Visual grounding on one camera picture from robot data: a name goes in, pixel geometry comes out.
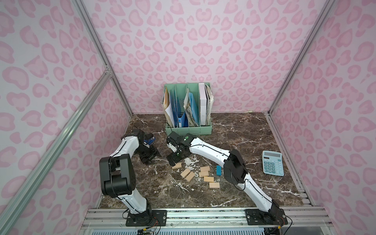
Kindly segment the natural wooden rectangular block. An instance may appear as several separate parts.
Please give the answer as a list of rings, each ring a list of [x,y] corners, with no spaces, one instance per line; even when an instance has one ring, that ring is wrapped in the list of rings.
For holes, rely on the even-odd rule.
[[[179,162],[175,166],[173,166],[172,169],[178,169],[178,168],[181,168],[181,167],[182,167],[182,163]]]

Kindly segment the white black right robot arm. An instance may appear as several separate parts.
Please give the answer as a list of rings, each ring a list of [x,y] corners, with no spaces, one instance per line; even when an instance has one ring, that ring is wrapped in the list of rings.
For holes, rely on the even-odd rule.
[[[172,150],[167,156],[171,166],[175,166],[192,154],[200,155],[221,166],[225,180],[245,192],[259,211],[267,213],[274,219],[286,218],[278,203],[264,193],[253,180],[239,151],[221,149],[192,134],[179,135],[176,132],[171,132],[167,136],[166,144]]]

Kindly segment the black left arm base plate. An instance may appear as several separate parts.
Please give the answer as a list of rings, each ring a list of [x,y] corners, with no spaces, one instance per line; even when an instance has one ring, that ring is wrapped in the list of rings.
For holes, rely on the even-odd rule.
[[[126,217],[126,227],[166,226],[167,210],[146,210]]]

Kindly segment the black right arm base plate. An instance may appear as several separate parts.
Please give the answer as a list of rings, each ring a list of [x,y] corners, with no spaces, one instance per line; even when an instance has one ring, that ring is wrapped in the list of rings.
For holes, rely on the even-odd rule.
[[[270,212],[264,212],[259,209],[246,209],[245,216],[248,225],[279,225],[283,227],[289,224],[287,216],[282,209],[271,209]]]

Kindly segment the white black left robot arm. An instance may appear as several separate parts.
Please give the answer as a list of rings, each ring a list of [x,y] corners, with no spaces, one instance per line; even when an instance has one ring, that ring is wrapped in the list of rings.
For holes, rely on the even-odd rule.
[[[108,157],[100,159],[100,184],[103,195],[120,200],[127,206],[131,214],[149,213],[147,199],[136,189],[136,174],[132,165],[132,157],[138,155],[145,165],[153,164],[155,157],[160,156],[153,145],[155,137],[135,129],[121,137],[120,145]]]

